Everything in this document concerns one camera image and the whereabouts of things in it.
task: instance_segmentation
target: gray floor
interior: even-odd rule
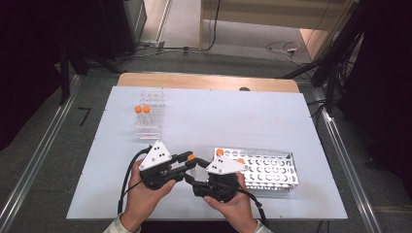
[[[168,37],[167,30],[170,30],[170,28],[166,25],[163,34],[166,43],[170,43],[168,46],[189,46],[189,44],[185,44],[185,41],[172,40],[170,36]],[[298,36],[273,38],[274,42],[278,40],[284,42],[299,41],[301,38]],[[239,43],[241,43],[241,48],[236,50],[250,46],[245,42]],[[245,57],[244,53],[231,53],[234,51],[233,49],[224,50],[224,48],[224,42],[219,39],[215,47],[219,52],[213,50],[210,53],[191,52],[186,56],[180,51],[168,52],[160,55],[128,58],[117,62],[117,65],[129,72],[174,72],[258,78],[281,77],[296,69],[296,64],[285,59],[282,54],[257,50],[257,52],[254,52],[253,57]],[[276,57],[265,57],[263,54],[266,52]],[[305,58],[306,55],[303,52],[298,61],[308,62],[307,57]],[[110,219],[66,220],[74,189],[85,165],[104,106],[112,86],[116,85],[119,78],[119,74],[113,74],[107,69],[94,64],[91,66],[93,68],[89,74],[86,77],[81,77],[79,91],[71,109],[62,122],[61,128],[39,173],[35,177],[34,183],[22,202],[9,232],[101,232],[111,221]],[[313,72],[295,78],[307,102],[315,100],[313,88],[308,84],[308,77],[311,75],[313,75]],[[8,148],[0,151],[0,202],[2,206],[5,205],[11,190],[17,184],[25,166],[47,131],[58,109],[59,98],[60,91],[58,90],[37,114],[27,122],[13,143]],[[85,112],[80,110],[79,107],[91,108],[91,112],[82,126],[80,124],[84,119]],[[309,106],[312,113],[316,112],[317,108],[316,105]],[[405,193],[401,181],[388,171],[379,171],[373,167],[364,166],[368,155],[363,149],[357,128],[351,122],[345,120],[337,109],[334,109],[334,112],[336,113],[335,120],[341,136],[370,203],[375,209],[375,214],[383,232],[412,232],[412,221],[410,221],[412,212],[407,208],[411,206],[411,200]],[[322,120],[318,124],[318,131],[330,169],[337,186],[341,190],[342,201],[348,214],[346,220],[331,221],[329,223],[330,232],[367,232],[359,207]],[[316,232],[318,225],[318,221],[277,220],[271,222],[271,229],[274,232]],[[156,225],[156,227],[163,229],[162,225]],[[187,232],[173,228],[167,230]],[[325,224],[321,232],[326,232]]]

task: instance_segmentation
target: orange cap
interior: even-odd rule
[[[142,107],[140,105],[134,107],[134,112],[136,112],[136,114],[142,113]]]
[[[149,107],[148,105],[143,107],[143,113],[148,114],[150,111],[151,111],[151,107]]]
[[[222,155],[224,155],[224,151],[222,149],[217,149],[216,150],[216,155],[217,156],[222,156]]]
[[[196,158],[196,156],[194,156],[194,154],[191,154],[191,155],[188,156],[188,160],[193,160],[195,158]]]

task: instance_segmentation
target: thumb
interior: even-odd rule
[[[165,196],[172,190],[172,188],[175,184],[176,184],[176,181],[171,180],[171,181],[165,183],[158,191],[161,193],[162,196]]]
[[[203,200],[209,204],[210,207],[213,209],[220,211],[222,203],[218,202],[215,198],[210,197],[210,196],[204,196]]]

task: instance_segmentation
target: hand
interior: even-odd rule
[[[129,187],[141,181],[139,170],[141,163],[142,160],[139,160],[133,164]],[[142,222],[152,214],[158,201],[172,190],[175,183],[176,181],[171,180],[158,190],[148,189],[143,183],[139,183],[130,189],[127,192],[126,209],[120,217],[121,224],[128,231],[137,231]]]
[[[237,181],[246,190],[245,177],[236,173]],[[258,226],[252,215],[251,201],[249,197],[237,192],[227,203],[218,202],[215,198],[205,196],[203,198],[213,209],[221,212],[230,225],[238,232],[252,233]]]

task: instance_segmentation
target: white tabletop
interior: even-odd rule
[[[215,147],[293,153],[299,185],[286,194],[258,198],[268,219],[347,218],[302,94],[131,86],[112,89],[67,218],[116,217],[127,166],[149,145],[137,139],[134,128],[134,107],[143,90],[164,93],[161,140],[172,154],[191,150],[210,161]],[[196,179],[206,178],[205,171],[197,168]],[[258,218],[255,206],[253,210]],[[216,220],[223,216],[182,181],[159,202],[150,219]]]

